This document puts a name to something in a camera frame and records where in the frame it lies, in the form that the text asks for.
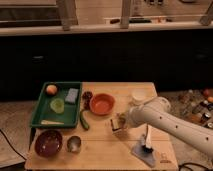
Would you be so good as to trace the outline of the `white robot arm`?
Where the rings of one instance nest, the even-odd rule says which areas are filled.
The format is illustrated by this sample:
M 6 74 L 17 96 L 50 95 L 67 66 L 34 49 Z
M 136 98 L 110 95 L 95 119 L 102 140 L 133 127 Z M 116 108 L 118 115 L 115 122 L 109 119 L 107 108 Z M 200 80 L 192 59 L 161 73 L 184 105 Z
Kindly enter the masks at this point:
M 184 121 L 170 114 L 171 104 L 155 97 L 139 106 L 130 107 L 118 116 L 122 127 L 136 128 L 145 123 L 182 140 L 213 158 L 213 130 Z

